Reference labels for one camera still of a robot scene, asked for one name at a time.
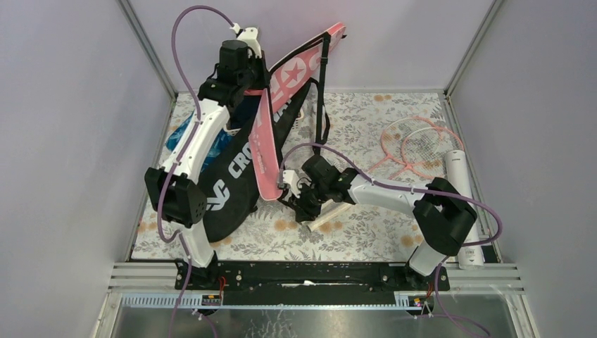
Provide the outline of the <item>black Crossway racket bag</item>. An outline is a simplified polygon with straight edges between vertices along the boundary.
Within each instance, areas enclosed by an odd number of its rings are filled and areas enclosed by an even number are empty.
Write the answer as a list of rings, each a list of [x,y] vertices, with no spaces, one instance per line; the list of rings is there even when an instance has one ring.
[[[199,189],[206,195],[202,221],[210,243],[230,236],[254,212],[260,197],[249,146],[257,105],[258,97],[245,98],[239,110],[250,118],[199,175]]]

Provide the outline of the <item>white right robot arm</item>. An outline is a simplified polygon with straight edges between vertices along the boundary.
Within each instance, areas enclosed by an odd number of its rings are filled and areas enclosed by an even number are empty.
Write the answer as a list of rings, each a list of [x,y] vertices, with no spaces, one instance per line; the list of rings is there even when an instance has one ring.
[[[423,241],[408,259],[403,279],[408,287],[421,290],[447,257],[457,256],[477,220],[468,199],[446,179],[435,177],[429,184],[402,188],[389,180],[375,180],[356,168],[339,171],[320,155],[302,166],[307,183],[300,183],[294,170],[283,170],[279,185],[291,189],[289,205],[299,222],[316,219],[324,203],[385,208],[413,217]]]

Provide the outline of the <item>pink racket white grip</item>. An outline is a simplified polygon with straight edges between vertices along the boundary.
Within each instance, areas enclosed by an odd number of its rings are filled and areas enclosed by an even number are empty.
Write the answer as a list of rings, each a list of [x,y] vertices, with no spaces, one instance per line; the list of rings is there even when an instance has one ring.
[[[391,175],[399,171],[392,163],[384,163],[368,173],[377,178],[402,182],[425,182],[446,174],[445,155],[451,150],[463,150],[460,138],[445,127],[427,127],[414,132],[404,140],[402,156],[413,165],[412,171],[405,171],[395,178]]]
[[[418,116],[402,118],[385,127],[380,136],[380,145],[385,157],[367,169],[366,173],[373,173],[374,169],[384,163],[392,163],[394,167],[399,168],[399,171],[391,175],[389,179],[395,178],[407,170],[412,171],[413,165],[405,161],[402,156],[402,145],[412,133],[427,127],[435,127],[435,124],[429,119]],[[313,222],[308,223],[306,227],[310,231],[316,231],[350,207],[352,205],[347,203],[326,202],[322,207],[322,214]]]

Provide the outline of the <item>pink racket bag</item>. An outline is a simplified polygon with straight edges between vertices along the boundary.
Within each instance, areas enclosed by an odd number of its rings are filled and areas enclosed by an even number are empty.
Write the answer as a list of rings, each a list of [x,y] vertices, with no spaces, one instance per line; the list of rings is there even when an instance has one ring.
[[[345,33],[346,26],[338,22],[319,35],[289,52],[270,68],[270,86],[263,90],[258,112],[249,135],[260,197],[274,201],[281,197],[278,187],[280,164],[275,142],[272,114],[298,93],[300,88],[322,65],[324,52],[332,51]]]

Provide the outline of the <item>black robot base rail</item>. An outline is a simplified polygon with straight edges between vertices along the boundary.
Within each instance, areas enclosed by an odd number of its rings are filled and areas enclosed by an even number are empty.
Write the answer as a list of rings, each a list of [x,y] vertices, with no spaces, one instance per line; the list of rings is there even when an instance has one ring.
[[[176,290],[214,291],[226,306],[385,306],[394,294],[447,292],[446,269],[422,277],[402,263],[175,260]]]

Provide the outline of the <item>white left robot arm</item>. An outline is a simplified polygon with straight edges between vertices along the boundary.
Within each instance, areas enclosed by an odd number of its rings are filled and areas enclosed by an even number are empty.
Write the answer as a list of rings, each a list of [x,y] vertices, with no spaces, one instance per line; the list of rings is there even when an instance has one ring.
[[[269,72],[255,37],[225,40],[212,75],[194,93],[195,110],[177,146],[159,168],[148,168],[144,180],[157,213],[158,235],[166,243],[180,240],[191,280],[201,289],[218,282],[217,268],[203,225],[208,203],[199,178],[217,135],[228,124],[249,89],[265,89]]]

